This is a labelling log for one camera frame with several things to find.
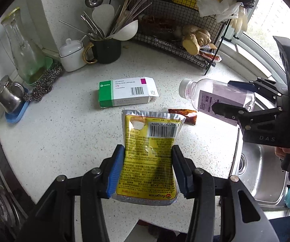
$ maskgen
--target sink drain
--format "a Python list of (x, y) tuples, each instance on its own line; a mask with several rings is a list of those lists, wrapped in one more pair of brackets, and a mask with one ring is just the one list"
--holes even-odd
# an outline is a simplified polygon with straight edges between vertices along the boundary
[(239, 163), (239, 174), (243, 174), (247, 168), (247, 159), (244, 154), (241, 154), (240, 163)]

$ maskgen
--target blue jeans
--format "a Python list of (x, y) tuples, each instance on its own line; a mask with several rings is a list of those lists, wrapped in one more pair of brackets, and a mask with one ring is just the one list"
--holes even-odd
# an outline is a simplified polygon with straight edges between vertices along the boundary
[[(286, 242), (290, 237), (290, 217), (281, 217), (270, 220), (280, 242)], [(220, 242), (220, 236), (214, 236), (213, 242)]]

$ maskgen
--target gold mug handle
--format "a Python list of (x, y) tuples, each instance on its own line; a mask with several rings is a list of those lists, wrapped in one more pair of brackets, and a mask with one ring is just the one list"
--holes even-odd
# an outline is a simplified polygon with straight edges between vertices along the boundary
[(95, 58), (92, 59), (91, 61), (88, 61), (86, 59), (86, 54), (88, 53), (91, 47), (94, 47), (94, 44), (90, 42), (90, 44), (88, 44), (88, 46), (83, 50), (83, 53), (82, 53), (82, 59), (86, 64), (95, 64), (96, 62), (98, 62), (98, 60)]

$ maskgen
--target window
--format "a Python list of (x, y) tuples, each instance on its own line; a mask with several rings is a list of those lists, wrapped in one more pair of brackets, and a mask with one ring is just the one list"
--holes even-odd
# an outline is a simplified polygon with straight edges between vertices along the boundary
[(244, 34), (261, 46), (283, 69), (273, 36), (290, 39), (290, 8), (283, 0), (259, 0)]

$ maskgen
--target metal ladle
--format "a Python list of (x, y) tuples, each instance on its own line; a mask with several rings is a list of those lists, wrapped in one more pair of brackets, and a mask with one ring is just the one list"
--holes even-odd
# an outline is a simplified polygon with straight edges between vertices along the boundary
[(104, 0), (85, 0), (86, 6), (89, 8), (96, 8), (97, 6), (101, 5)]

